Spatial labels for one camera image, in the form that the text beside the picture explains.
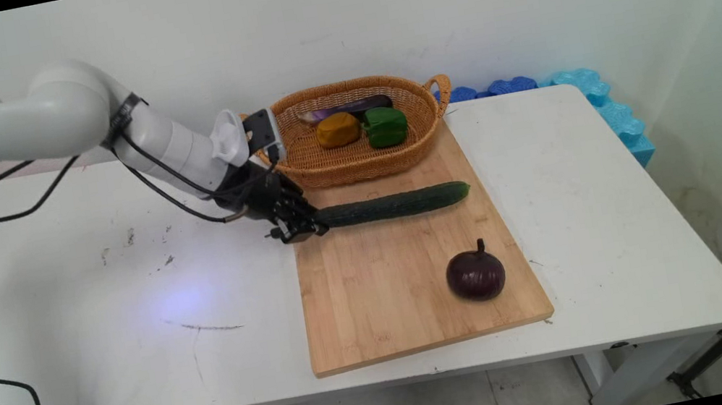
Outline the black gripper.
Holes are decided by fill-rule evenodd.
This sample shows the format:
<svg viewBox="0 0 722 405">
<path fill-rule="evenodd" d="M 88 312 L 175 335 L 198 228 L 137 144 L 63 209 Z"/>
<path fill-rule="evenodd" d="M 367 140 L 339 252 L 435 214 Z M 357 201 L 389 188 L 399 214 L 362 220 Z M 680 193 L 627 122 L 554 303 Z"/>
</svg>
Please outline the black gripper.
<svg viewBox="0 0 722 405">
<path fill-rule="evenodd" d="M 229 181 L 236 212 L 245 210 L 246 218 L 275 224 L 267 238 L 296 244 L 329 231 L 302 189 L 275 168 L 246 163 L 235 169 Z"/>
</svg>

